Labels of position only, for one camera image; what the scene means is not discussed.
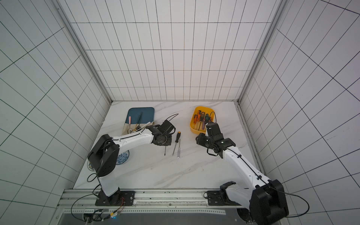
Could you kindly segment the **black screwdriver yellow cap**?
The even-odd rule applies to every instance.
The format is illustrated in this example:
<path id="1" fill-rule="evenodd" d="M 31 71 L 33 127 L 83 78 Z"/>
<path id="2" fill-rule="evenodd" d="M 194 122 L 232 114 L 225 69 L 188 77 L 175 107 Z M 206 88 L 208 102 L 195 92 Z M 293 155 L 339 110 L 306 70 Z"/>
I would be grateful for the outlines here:
<path id="1" fill-rule="evenodd" d="M 174 155 L 174 152 L 175 152 L 175 149 L 176 149 L 176 146 L 177 144 L 179 143 L 179 140 L 180 140 L 180 136 L 181 136 L 181 132 L 179 131 L 176 135 L 176 139 L 175 139 L 175 146 L 174 146 L 174 149 L 173 149 L 173 155 Z"/>

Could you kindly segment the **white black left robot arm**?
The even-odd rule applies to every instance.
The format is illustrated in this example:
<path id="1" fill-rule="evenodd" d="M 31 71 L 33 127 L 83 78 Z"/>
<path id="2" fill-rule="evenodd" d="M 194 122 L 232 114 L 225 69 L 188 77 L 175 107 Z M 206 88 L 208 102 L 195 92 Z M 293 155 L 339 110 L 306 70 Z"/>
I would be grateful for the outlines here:
<path id="1" fill-rule="evenodd" d="M 170 146 L 176 128 L 168 123 L 150 125 L 134 133 L 111 137 L 102 135 L 88 154 L 88 162 L 95 171 L 101 190 L 96 194 L 96 206 L 131 206 L 135 191 L 121 191 L 117 184 L 116 167 L 124 164 L 130 150 L 145 144 Z"/>

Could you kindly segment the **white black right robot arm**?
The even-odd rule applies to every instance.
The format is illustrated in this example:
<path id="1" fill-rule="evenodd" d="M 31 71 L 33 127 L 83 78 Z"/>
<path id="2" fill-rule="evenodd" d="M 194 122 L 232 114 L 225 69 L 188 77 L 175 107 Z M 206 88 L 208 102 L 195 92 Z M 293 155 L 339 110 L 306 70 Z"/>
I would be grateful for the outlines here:
<path id="1" fill-rule="evenodd" d="M 233 181 L 224 184 L 220 188 L 224 193 L 224 200 L 245 207 L 259 225 L 271 225 L 289 215 L 283 185 L 256 169 L 231 139 L 201 133 L 196 137 L 196 143 L 213 150 L 235 169 L 247 185 L 247 188 L 242 188 Z"/>

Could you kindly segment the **large orange grey screwdriver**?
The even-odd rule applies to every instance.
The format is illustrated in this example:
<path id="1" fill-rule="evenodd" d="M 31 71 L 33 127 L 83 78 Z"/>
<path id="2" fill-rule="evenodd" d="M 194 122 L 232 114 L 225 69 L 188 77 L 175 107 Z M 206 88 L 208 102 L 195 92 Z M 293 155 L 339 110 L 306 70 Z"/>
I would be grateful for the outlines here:
<path id="1" fill-rule="evenodd" d="M 196 126 L 195 126 L 195 129 L 198 130 L 198 126 L 199 126 L 199 122 L 202 120 L 201 119 L 201 110 L 198 111 L 198 114 L 197 114 L 197 120 L 196 120 Z"/>

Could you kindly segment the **green black screwdriver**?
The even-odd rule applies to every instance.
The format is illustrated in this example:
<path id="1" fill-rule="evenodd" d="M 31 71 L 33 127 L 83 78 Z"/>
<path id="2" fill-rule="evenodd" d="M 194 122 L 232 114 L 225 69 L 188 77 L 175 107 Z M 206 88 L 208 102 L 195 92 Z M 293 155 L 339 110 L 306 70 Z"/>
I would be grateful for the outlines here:
<path id="1" fill-rule="evenodd" d="M 206 125 L 208 124 L 209 122 L 212 122 L 212 118 L 211 116 L 207 113 L 204 117 L 204 120 L 203 120 L 203 123 Z"/>

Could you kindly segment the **small clear handled screwdriver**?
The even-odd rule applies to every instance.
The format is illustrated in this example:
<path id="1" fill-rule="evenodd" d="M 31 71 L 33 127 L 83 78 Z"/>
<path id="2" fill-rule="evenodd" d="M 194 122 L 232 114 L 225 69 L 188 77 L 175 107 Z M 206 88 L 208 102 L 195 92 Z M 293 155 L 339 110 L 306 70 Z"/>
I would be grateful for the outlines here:
<path id="1" fill-rule="evenodd" d="M 177 151 L 177 159 L 180 159 L 181 157 L 181 139 L 179 139 L 179 146 Z"/>

